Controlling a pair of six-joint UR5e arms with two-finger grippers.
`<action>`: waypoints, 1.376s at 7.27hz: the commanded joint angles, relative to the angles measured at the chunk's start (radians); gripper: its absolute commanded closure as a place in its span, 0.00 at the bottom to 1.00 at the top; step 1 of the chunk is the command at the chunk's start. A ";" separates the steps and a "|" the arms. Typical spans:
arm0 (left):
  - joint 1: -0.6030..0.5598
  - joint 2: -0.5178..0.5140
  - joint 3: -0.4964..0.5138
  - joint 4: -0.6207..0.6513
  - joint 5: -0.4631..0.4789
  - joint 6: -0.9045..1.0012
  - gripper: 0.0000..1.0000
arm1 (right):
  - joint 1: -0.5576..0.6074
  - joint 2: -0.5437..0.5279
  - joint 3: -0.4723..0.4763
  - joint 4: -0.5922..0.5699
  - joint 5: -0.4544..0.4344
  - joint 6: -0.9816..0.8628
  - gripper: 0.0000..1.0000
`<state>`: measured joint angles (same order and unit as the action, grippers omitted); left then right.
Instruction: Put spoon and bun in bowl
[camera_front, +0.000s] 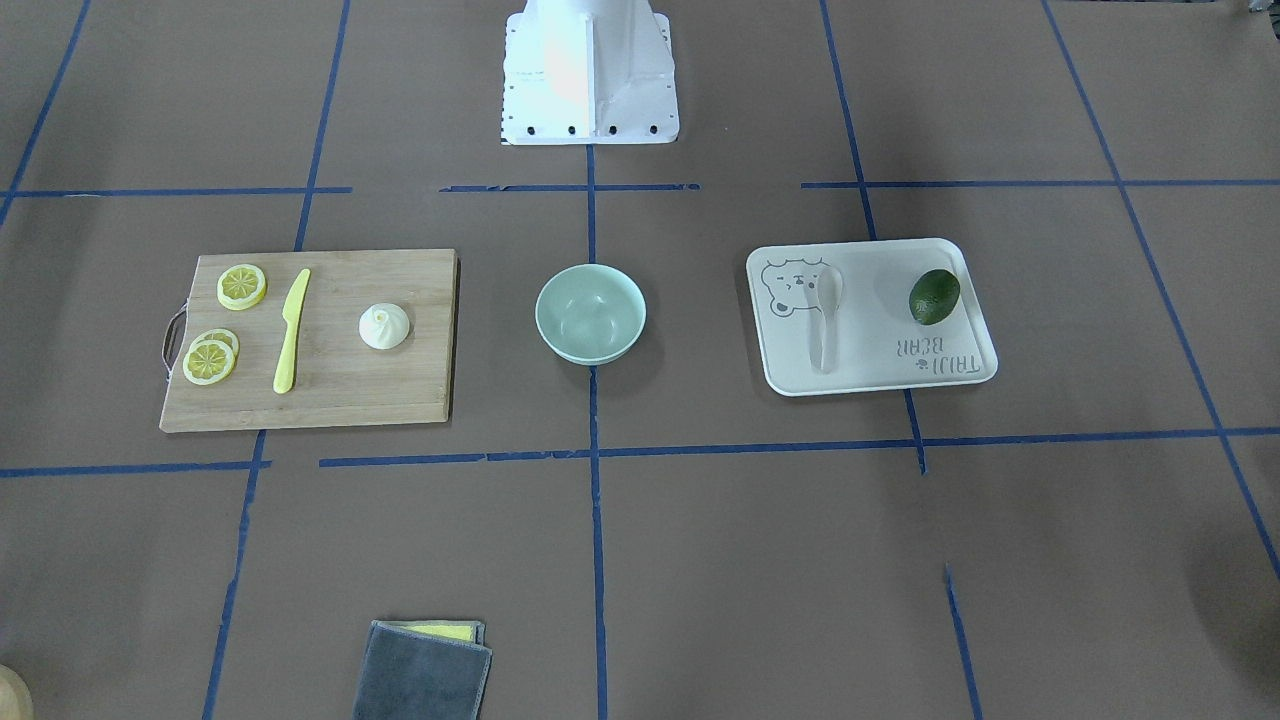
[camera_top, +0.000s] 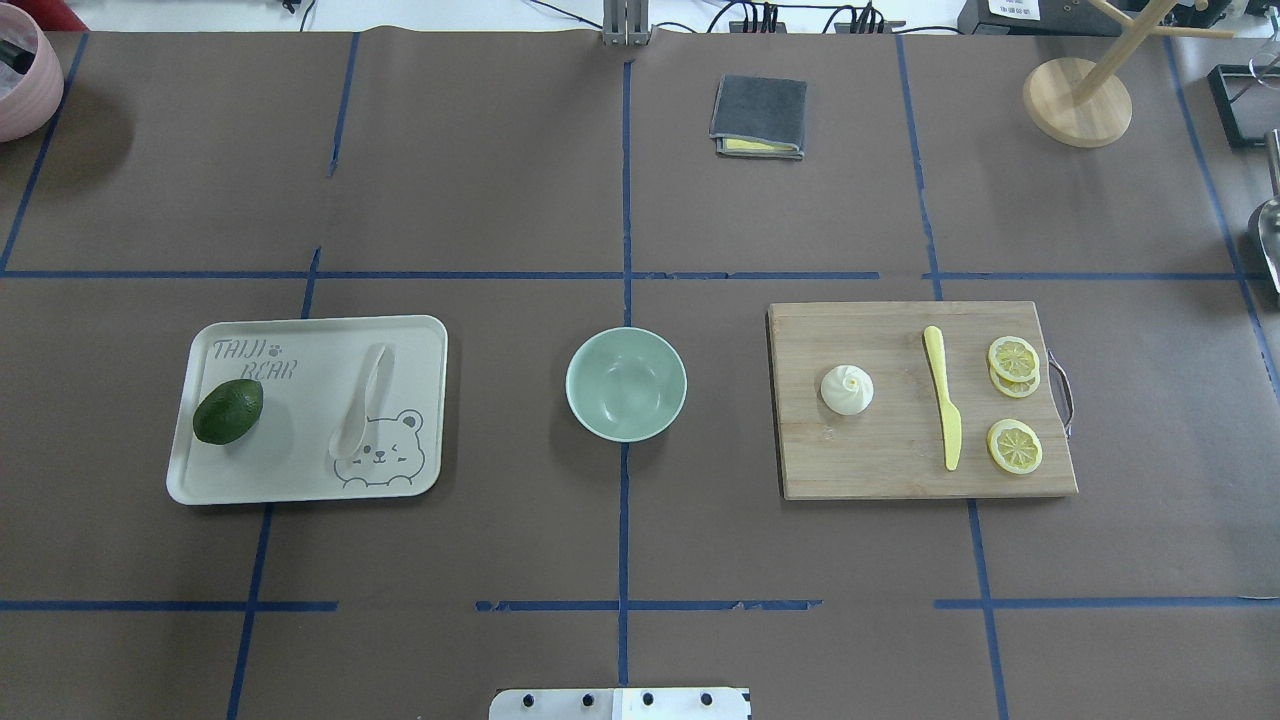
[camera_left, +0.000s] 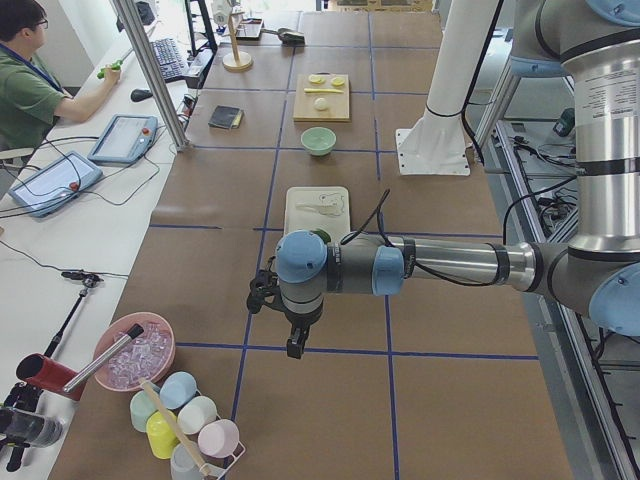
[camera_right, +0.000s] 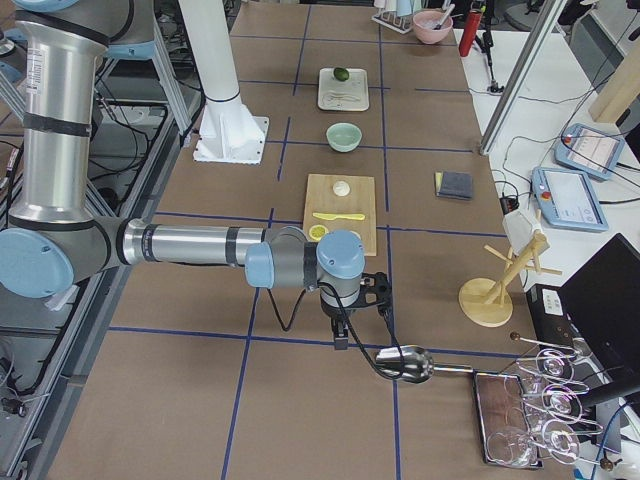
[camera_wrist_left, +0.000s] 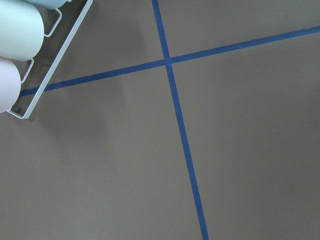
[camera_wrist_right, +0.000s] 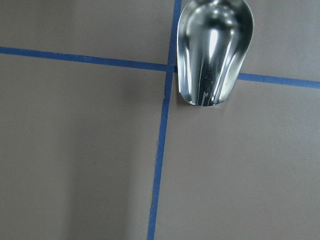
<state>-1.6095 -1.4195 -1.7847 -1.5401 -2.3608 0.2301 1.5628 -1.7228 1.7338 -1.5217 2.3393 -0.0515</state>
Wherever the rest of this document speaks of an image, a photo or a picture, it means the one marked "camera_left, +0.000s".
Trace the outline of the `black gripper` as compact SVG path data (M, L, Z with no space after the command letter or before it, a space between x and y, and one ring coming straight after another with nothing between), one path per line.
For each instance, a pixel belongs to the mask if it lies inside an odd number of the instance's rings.
M277 274L264 269L260 270L249 283L246 306L251 314L258 314L263 307L266 307L285 315L292 325L286 343L286 354L294 359L302 358L306 344L306 330L319 320L323 308L322 303L314 308L294 306L283 296Z

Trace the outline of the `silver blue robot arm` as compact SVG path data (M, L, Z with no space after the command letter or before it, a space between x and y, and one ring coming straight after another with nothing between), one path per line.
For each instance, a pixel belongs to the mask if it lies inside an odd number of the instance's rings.
M411 277L534 292L626 336L639 332L639 5L520 1L511 64L574 82L578 229L566 243L459 243L297 230L251 281L248 310L282 312L303 354L328 293L398 293Z

